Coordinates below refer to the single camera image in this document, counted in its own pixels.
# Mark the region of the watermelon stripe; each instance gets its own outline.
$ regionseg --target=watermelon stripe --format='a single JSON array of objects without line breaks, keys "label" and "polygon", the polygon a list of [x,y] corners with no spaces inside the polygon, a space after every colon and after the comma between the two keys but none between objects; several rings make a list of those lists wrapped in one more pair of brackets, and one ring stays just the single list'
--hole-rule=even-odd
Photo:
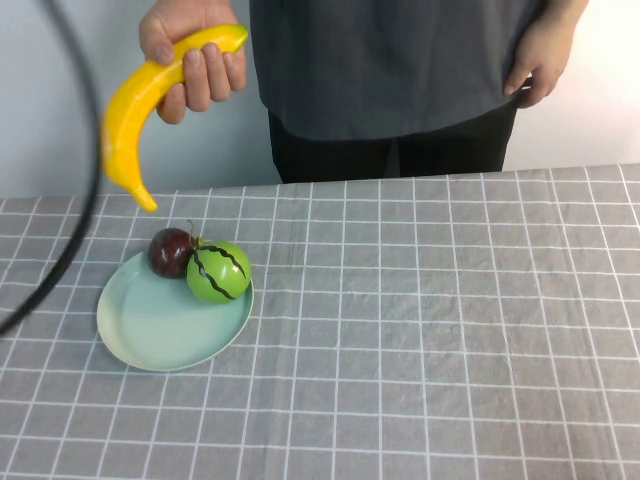
[{"label": "watermelon stripe", "polygon": [[240,272],[242,273],[242,276],[244,278],[247,278],[247,274],[244,273],[244,268],[242,268],[242,265],[240,265],[238,263],[238,261],[236,260],[236,258],[233,255],[231,255],[229,252],[227,252],[224,248],[216,247],[214,245],[203,245],[203,246],[199,247],[198,249],[199,250],[208,250],[209,252],[213,252],[213,253],[219,253],[223,257],[228,258],[236,266],[236,268],[238,270],[240,270]]},{"label": "watermelon stripe", "polygon": [[218,285],[218,283],[215,281],[215,279],[211,275],[209,275],[207,273],[207,270],[204,268],[204,265],[200,261],[200,257],[198,257],[198,251],[197,250],[195,252],[193,252],[193,261],[196,262],[196,265],[198,266],[198,270],[200,272],[200,275],[202,275],[207,280],[209,280],[209,283],[211,283],[211,286],[213,287],[214,290],[216,290],[217,292],[220,292],[225,297],[227,297],[229,300],[235,300],[235,298],[232,297],[229,294],[229,292],[227,292],[224,288],[220,287]]}]

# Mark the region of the white wall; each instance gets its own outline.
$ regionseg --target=white wall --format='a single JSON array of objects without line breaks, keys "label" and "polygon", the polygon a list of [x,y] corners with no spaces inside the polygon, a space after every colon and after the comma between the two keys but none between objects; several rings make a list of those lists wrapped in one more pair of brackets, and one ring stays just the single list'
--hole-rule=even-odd
[{"label": "white wall", "polygon": [[[62,1],[93,59],[103,104],[143,61],[137,25],[151,3]],[[234,4],[248,25],[248,0]],[[0,197],[82,193],[91,159],[66,57],[31,0],[1,8]],[[591,0],[556,92],[518,116],[507,169],[640,162],[638,18],[637,0]],[[244,93],[178,127],[151,118],[141,158],[152,191],[278,181],[250,45],[248,53]]]},{"label": "white wall", "polygon": [[[138,23],[153,1],[60,3],[93,62],[104,106],[144,61]],[[239,21],[249,25],[248,1],[235,3]],[[65,53],[32,0],[3,0],[0,12],[0,197],[83,193],[93,159]],[[279,181],[251,45],[247,53],[245,92],[206,114],[188,112],[180,126],[150,118],[140,157],[151,191]]]},{"label": "white wall", "polygon": [[556,90],[521,111],[505,169],[640,162],[640,1],[591,0]]}]

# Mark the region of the cable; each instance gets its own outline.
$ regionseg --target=cable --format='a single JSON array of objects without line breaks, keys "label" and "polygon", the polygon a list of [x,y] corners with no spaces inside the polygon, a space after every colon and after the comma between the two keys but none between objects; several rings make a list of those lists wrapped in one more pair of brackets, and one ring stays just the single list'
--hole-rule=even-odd
[{"label": "cable", "polygon": [[102,179],[102,157],[100,144],[100,109],[98,106],[98,94],[96,92],[95,83],[91,75],[89,62],[87,61],[77,36],[73,31],[68,19],[65,17],[61,8],[56,4],[55,0],[37,0],[44,10],[45,14],[51,20],[58,34],[61,37],[71,60],[77,81],[79,82],[81,94],[86,108],[87,121],[91,127],[94,164],[89,184],[88,197],[85,201],[84,208],[80,214],[80,218],[76,225],[69,243],[63,250],[60,258],[51,268],[51,271],[44,278],[42,283],[38,285],[35,291],[27,297],[12,314],[0,323],[0,337],[6,335],[13,328],[17,327],[40,303],[51,293],[58,284],[62,276],[71,266],[74,257],[82,246],[91,219],[95,212],[97,197],[100,192],[100,182]]}]

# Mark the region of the person's left hand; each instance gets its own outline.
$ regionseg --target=person's left hand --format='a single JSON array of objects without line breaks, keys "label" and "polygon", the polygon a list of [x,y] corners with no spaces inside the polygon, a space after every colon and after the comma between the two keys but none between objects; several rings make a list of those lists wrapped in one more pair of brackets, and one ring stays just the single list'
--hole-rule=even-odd
[{"label": "person's left hand", "polygon": [[532,85],[523,90],[520,108],[536,105],[555,89],[569,62],[575,27],[575,24],[543,16],[525,31],[504,89],[506,95],[514,94],[531,74]]}]

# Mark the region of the black pants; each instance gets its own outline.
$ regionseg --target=black pants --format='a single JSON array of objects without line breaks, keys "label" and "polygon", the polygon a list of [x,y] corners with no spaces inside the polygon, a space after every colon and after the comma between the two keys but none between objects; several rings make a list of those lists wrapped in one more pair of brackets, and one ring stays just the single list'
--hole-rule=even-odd
[{"label": "black pants", "polygon": [[397,142],[400,176],[499,172],[517,107],[510,102],[434,132],[365,141],[310,141],[290,134],[269,114],[273,161],[284,183],[382,178]]}]

